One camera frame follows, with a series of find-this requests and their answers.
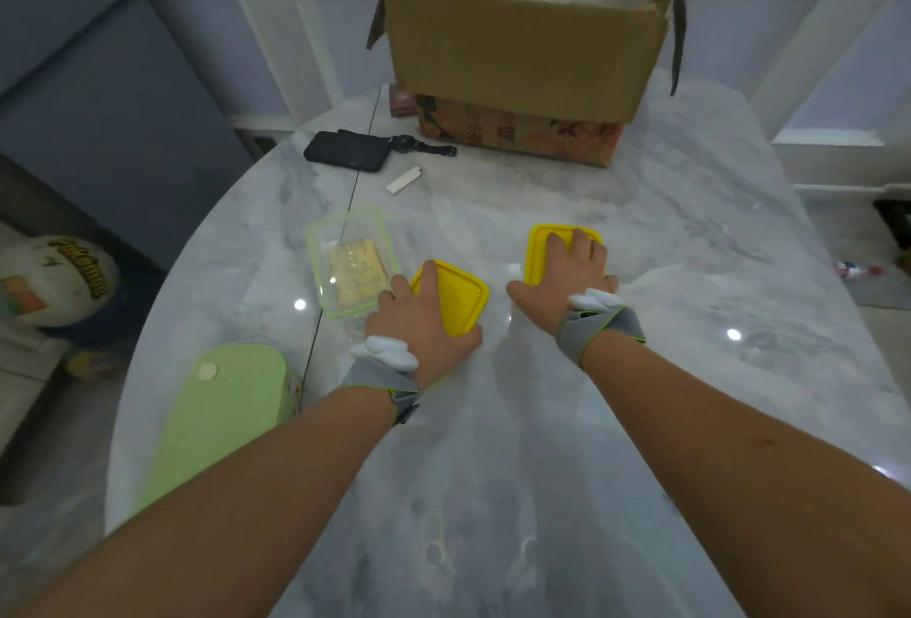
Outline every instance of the black phone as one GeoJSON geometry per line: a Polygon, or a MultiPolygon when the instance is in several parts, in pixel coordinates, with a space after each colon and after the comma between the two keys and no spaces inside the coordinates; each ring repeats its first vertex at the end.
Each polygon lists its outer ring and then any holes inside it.
{"type": "Polygon", "coordinates": [[[311,163],[379,172],[391,150],[389,139],[381,136],[354,131],[319,131],[303,150],[303,157],[311,163]]]}

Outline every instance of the person's left hand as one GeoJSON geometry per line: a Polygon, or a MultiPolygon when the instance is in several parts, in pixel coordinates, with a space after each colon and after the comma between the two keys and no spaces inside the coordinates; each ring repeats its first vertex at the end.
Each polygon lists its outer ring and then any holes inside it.
{"type": "Polygon", "coordinates": [[[392,288],[392,292],[380,293],[380,310],[367,318],[366,336],[381,335],[407,342],[408,351],[420,364],[411,379],[424,392],[481,347],[481,326],[475,325],[459,337],[447,334],[440,312],[437,264],[433,261],[424,262],[418,295],[411,291],[404,276],[394,276],[392,288]]]}

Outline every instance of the wristband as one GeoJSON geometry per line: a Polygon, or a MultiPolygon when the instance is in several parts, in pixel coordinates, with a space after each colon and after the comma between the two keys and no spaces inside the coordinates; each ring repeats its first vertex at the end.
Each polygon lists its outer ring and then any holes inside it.
{"type": "Polygon", "coordinates": [[[352,348],[354,363],[339,387],[366,386],[387,390],[395,405],[395,424],[404,424],[417,409],[420,395],[415,382],[405,374],[417,369],[408,344],[393,337],[370,336],[352,348]]]}
{"type": "Polygon", "coordinates": [[[636,312],[617,295],[590,288],[584,295],[571,296],[569,306],[557,329],[557,347],[577,367],[582,353],[602,330],[616,330],[645,343],[636,312]]]}

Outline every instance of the marble table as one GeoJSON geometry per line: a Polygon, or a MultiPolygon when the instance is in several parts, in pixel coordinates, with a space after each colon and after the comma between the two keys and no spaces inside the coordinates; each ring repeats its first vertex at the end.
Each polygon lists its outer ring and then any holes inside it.
{"type": "MultiPolygon", "coordinates": [[[[741,615],[587,379],[511,305],[539,222],[601,232],[651,346],[905,486],[911,414],[739,93],[656,72],[608,170],[460,147],[376,175],[260,161],[187,244],[149,315],[111,446],[107,524],[130,512],[199,352],[274,344],[332,390],[357,327],[320,319],[304,225],[379,208],[406,274],[427,258],[486,280],[484,346],[372,453],[276,615],[741,615]],[[392,196],[384,186],[419,164],[392,196]]],[[[308,124],[414,132],[386,90],[308,124]]],[[[297,134],[298,144],[302,134],[297,134]]]]}

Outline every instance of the yellow lid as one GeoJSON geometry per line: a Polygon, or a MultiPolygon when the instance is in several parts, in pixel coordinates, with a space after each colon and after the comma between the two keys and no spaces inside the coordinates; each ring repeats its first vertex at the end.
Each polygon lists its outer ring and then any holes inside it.
{"type": "MultiPolygon", "coordinates": [[[[484,311],[490,290],[483,281],[444,261],[436,261],[443,326],[450,337],[464,335],[484,311]]],[[[411,281],[415,294],[421,291],[421,270],[411,281]]]]}
{"type": "Polygon", "coordinates": [[[572,242],[572,231],[582,230],[598,244],[604,244],[601,235],[587,227],[575,227],[572,224],[536,224],[529,232],[529,250],[525,255],[525,282],[526,285],[537,285],[544,275],[544,261],[547,258],[548,234],[559,234],[563,244],[569,248],[572,242]]]}

